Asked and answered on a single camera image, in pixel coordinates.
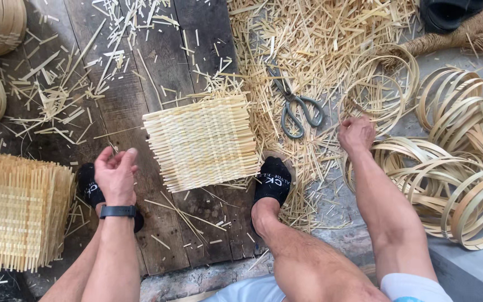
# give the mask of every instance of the scissor handle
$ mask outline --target scissor handle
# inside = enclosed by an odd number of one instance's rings
[[[288,128],[286,128],[285,122],[287,113],[288,116],[290,116],[290,118],[293,120],[293,123],[296,124],[296,127],[299,129],[298,135],[293,135],[292,133],[290,133],[290,131],[288,131]],[[303,125],[301,125],[301,122],[295,117],[290,109],[290,102],[286,102],[285,107],[282,109],[281,128],[285,132],[286,136],[291,139],[300,139],[305,135],[305,129],[303,129]]]
[[[317,101],[315,101],[314,99],[312,99],[310,97],[306,97],[306,96],[299,96],[299,97],[296,96],[295,100],[296,100],[296,102],[298,102],[298,104],[303,109],[303,113],[305,114],[307,122],[309,122],[309,124],[312,127],[318,127],[319,125],[321,125],[321,121],[324,119],[324,109],[320,106],[320,104],[318,104]],[[316,108],[316,110],[318,110],[320,112],[320,114],[316,118],[316,120],[313,120],[310,117],[309,109],[305,105],[305,102],[311,103]]]

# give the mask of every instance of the ck logo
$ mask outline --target ck logo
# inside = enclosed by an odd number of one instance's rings
[[[265,183],[274,183],[274,184],[278,185],[279,187],[282,186],[282,181],[278,178],[275,178],[275,177],[266,177]]]
[[[89,195],[89,197],[91,196],[91,191],[94,191],[98,188],[98,185],[97,184],[90,184],[90,187],[89,189],[87,190],[87,195]]]

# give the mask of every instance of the hand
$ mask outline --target hand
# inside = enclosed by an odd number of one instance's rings
[[[111,159],[112,148],[106,147],[94,162],[94,180],[104,193],[108,206],[135,205],[134,165],[138,151],[121,151]]]
[[[370,152],[375,136],[374,124],[365,115],[360,118],[350,117],[340,125],[340,146],[345,149],[350,157]]]

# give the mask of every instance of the scissor blade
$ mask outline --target scissor blade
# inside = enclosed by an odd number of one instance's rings
[[[278,74],[273,72],[272,68],[269,65],[266,65],[266,67],[268,68],[269,74],[272,77],[279,77]],[[282,93],[282,95],[286,98],[287,101],[289,101],[289,102],[293,101],[294,95],[291,94],[291,93],[288,93],[285,90],[285,87],[282,85],[282,82],[279,79],[273,79],[273,82],[275,83],[275,86],[277,86],[278,91],[280,91]]]

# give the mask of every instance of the foot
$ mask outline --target foot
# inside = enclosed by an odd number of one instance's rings
[[[266,230],[270,225],[279,223],[278,212],[279,207],[278,200],[272,197],[264,197],[259,199],[251,209],[251,226],[258,236],[266,237]]]
[[[94,164],[84,163],[77,171],[78,191],[83,195],[85,202],[94,208],[98,217],[100,216],[101,207],[106,204],[106,199],[100,187],[94,180]],[[137,211],[134,217],[134,233],[143,228],[144,218]]]
[[[266,222],[278,222],[278,212],[290,192],[292,175],[281,159],[270,156],[262,165],[257,179],[251,227],[262,236]]]
[[[260,168],[260,174],[257,175],[257,188],[254,192],[254,202],[256,203],[261,198],[272,197],[275,198],[279,206],[282,206],[288,193],[290,192],[290,182],[292,175],[286,168],[281,159],[277,157],[268,157]]]

